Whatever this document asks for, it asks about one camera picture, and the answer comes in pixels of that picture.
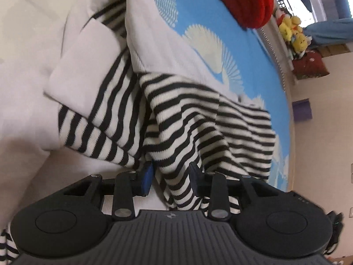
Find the black white striped garment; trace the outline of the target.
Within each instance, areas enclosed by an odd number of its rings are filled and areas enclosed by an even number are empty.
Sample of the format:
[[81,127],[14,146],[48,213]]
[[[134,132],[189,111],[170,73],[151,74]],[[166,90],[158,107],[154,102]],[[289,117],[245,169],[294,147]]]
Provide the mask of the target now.
[[268,180],[270,114],[214,78],[218,45],[199,25],[177,34],[155,0],[78,0],[57,32],[1,65],[2,264],[18,255],[13,215],[62,147],[92,165],[153,161],[174,210],[208,207],[192,190],[192,162]]

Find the blue white patterned bedsheet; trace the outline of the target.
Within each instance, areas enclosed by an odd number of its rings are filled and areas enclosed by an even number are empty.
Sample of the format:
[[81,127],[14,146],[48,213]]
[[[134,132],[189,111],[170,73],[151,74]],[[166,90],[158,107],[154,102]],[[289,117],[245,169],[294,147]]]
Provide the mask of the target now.
[[[1,0],[1,56],[67,13],[73,0]],[[166,23],[191,44],[204,37],[214,51],[213,76],[269,111],[276,133],[269,183],[289,187],[290,111],[284,80],[275,65],[276,35],[269,26],[242,29],[220,0],[155,0]]]

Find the yellow plush toys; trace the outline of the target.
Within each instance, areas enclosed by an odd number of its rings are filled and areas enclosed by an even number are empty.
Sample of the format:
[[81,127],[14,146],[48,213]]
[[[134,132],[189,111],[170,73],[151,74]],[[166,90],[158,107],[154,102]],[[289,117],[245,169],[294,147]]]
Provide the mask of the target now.
[[299,17],[287,13],[285,8],[275,8],[273,16],[290,52],[290,57],[301,59],[312,42],[312,37],[303,33],[303,28],[300,26],[302,21]]

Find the blue curtain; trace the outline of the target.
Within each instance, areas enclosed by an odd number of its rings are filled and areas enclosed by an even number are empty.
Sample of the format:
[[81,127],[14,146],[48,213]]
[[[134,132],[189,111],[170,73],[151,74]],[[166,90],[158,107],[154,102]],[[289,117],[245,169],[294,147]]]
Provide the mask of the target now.
[[313,46],[327,46],[352,42],[352,18],[316,22],[303,28],[312,37]]

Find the purple wall box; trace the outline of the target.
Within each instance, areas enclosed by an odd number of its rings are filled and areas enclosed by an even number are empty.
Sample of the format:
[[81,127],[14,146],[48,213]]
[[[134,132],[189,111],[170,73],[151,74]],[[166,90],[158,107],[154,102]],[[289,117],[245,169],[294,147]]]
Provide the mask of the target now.
[[312,120],[312,110],[309,99],[292,102],[293,118],[295,122]]

